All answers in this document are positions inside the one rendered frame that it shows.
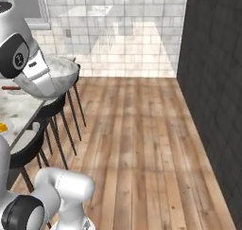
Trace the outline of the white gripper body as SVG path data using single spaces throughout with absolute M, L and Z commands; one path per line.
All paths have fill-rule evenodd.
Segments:
M 49 73 L 35 76 L 31 80 L 31 83 L 33 84 L 33 88 L 30 94 L 34 97 L 51 99 L 59 96 L 54 81 L 51 79 Z

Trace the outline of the grey marbled bowl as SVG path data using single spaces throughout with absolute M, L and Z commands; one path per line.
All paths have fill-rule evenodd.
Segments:
M 59 97 L 62 94 L 65 94 L 75 83 L 78 75 L 79 68 L 78 65 L 70 60 L 69 58 L 55 57 L 55 56 L 46 56 L 46 64 L 50 71 L 48 72 L 51 76 L 51 79 L 54 81 L 55 87 L 57 89 Z M 26 93 L 30 94 L 33 84 L 24 73 L 21 73 L 17 78 L 13 80 L 17 85 L 21 87 Z

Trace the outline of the white plate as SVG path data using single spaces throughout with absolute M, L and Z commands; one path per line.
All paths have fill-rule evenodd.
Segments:
M 1 120 L 0 123 L 5 123 L 8 126 L 8 131 L 0 133 L 5 138 L 11 138 L 13 136 L 14 123 L 10 119 Z

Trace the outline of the black bar stool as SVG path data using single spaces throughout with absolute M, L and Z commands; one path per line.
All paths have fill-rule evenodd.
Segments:
M 72 136 L 70 134 L 70 130 L 69 130 L 68 125 L 67 125 L 65 115 L 64 115 L 63 108 L 64 108 L 64 105 L 65 105 L 65 97 L 66 97 L 66 95 L 63 94 L 59 98 L 55 99 L 53 102 L 49 102 L 48 104 L 45 104 L 42 107 L 42 109 L 37 113 L 36 117 L 44 120 L 46 124 L 50 124 L 52 132 L 54 134 L 54 138 L 56 140 L 56 143 L 57 143 L 57 146 L 58 146 L 58 149 L 59 149 L 59 152 L 60 152 L 60 157 L 61 157 L 62 162 L 64 164 L 64 167 L 68 168 L 67 162 L 66 162 L 66 159 L 65 159 L 62 147 L 61 147 L 61 142 L 60 142 L 61 140 L 60 140 L 60 137 L 59 137 L 58 124 L 54 122 L 54 117 L 57 114 L 60 114 L 62 121 L 64 123 L 65 130 L 67 131 L 67 134 L 69 136 L 73 151 L 77 152 L 75 145 L 74 145 L 74 141 L 73 141 Z
M 20 170 L 29 192 L 34 190 L 34 186 L 26 172 L 25 165 L 37 158 L 38 160 L 43 159 L 44 164 L 49 166 L 42 149 L 45 128 L 43 120 L 34 119 L 10 152 L 9 168 Z
M 78 107 L 79 107 L 79 110 L 80 110 L 83 125 L 84 125 L 84 127 L 86 127 L 87 126 L 86 119 L 85 119 L 85 115 L 84 115 L 84 112 L 83 112 L 83 109 L 82 109 L 82 105 L 81 105 L 81 101 L 80 101 L 80 97 L 79 97 L 79 93 L 78 93 L 78 88 L 77 88 L 78 80 L 79 80 L 79 76 L 77 77 L 75 83 L 73 84 L 73 88 L 74 88 L 74 91 L 75 91 L 75 95 L 77 97 Z M 78 138 L 81 141 L 82 138 L 81 138 L 80 128 L 78 126 L 78 119 L 77 119 L 77 115 L 76 115 L 76 111 L 75 111 L 75 108 L 74 108 L 74 103 L 73 103 L 73 100 L 72 100 L 72 97 L 71 97 L 70 90 L 68 90 L 66 94 L 67 94 L 69 104 L 70 104 L 70 107 L 71 107 L 71 111 L 72 111 L 72 115 L 73 115 L 73 118 L 74 118 L 74 121 L 75 121 L 76 129 L 77 129 L 77 133 L 78 133 Z

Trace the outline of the white window frame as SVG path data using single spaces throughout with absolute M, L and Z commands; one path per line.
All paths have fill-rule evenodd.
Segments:
M 44 0 L 0 0 L 8 1 L 14 5 L 25 18 L 32 30 L 48 30 L 51 25 L 47 17 Z

